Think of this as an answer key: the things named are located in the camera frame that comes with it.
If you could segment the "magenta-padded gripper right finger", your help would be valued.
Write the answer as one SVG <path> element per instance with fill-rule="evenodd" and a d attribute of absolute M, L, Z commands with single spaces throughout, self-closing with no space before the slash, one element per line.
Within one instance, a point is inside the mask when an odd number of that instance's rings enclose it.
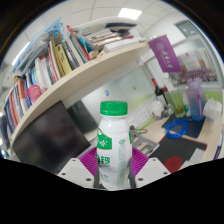
<path fill-rule="evenodd" d="M 129 174 L 132 189 L 146 186 L 168 175 L 170 172 L 157 158 L 148 158 L 138 149 L 133 149 Z"/>

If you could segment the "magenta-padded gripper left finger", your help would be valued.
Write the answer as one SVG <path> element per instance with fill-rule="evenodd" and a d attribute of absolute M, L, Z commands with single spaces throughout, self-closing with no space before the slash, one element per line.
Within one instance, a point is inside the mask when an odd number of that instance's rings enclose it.
<path fill-rule="evenodd" d="M 71 158 L 58 176 L 84 188 L 98 187 L 97 148 L 90 149 L 80 158 Z"/>

